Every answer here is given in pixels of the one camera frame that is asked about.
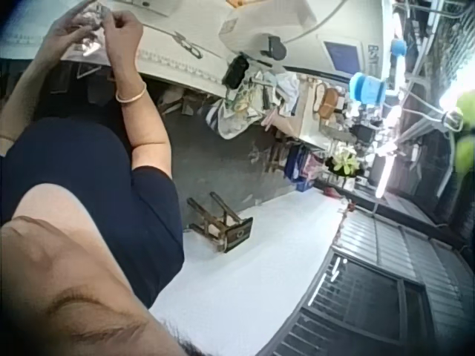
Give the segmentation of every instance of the hand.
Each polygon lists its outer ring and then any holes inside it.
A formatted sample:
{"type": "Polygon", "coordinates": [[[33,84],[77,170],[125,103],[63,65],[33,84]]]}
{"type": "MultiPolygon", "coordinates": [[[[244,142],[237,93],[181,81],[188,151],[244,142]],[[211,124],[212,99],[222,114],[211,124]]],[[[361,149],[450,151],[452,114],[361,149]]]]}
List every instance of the hand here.
{"type": "Polygon", "coordinates": [[[102,22],[105,48],[114,73],[136,71],[135,57],[143,26],[130,11],[109,12],[102,22]]]}
{"type": "Polygon", "coordinates": [[[94,1],[81,1],[51,25],[34,60],[41,69],[50,70],[57,65],[73,43],[94,37],[93,27],[85,25],[87,20],[77,16],[94,1]]]}

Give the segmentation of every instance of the concrete floor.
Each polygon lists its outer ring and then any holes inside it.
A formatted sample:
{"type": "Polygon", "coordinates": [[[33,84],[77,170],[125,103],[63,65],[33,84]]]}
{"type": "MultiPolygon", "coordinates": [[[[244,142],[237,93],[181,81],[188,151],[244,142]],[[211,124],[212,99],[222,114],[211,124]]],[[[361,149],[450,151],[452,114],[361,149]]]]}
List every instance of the concrete floor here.
{"type": "Polygon", "coordinates": [[[273,136],[252,126],[225,140],[204,118],[180,112],[164,118],[173,153],[173,179],[177,186],[183,226],[199,221],[186,204],[193,197],[213,214],[220,209],[209,193],[215,191],[236,212],[294,190],[282,172],[264,173],[273,136]]]}

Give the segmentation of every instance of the navy blue shirt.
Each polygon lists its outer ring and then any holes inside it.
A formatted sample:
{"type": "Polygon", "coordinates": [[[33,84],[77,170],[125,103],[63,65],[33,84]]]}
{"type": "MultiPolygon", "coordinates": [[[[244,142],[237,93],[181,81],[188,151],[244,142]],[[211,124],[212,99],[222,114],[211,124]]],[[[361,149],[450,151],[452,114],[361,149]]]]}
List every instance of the navy blue shirt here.
{"type": "Polygon", "coordinates": [[[42,183],[60,185],[79,199],[134,293],[150,308],[184,261],[171,179],[153,167],[132,171],[124,145],[105,126],[47,118],[27,128],[1,161],[1,223],[42,183]]]}

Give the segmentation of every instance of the window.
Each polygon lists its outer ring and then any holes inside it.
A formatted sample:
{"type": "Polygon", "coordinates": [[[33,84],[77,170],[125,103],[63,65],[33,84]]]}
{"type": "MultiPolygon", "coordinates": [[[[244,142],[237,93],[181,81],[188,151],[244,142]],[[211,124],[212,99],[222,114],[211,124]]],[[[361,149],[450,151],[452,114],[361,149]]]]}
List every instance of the window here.
{"type": "Polygon", "coordinates": [[[324,44],[335,70],[352,75],[361,71],[358,49],[355,46],[326,41],[324,44]]]}
{"type": "Polygon", "coordinates": [[[431,325],[422,286],[331,251],[299,308],[259,355],[420,352],[430,345],[431,325]]]}

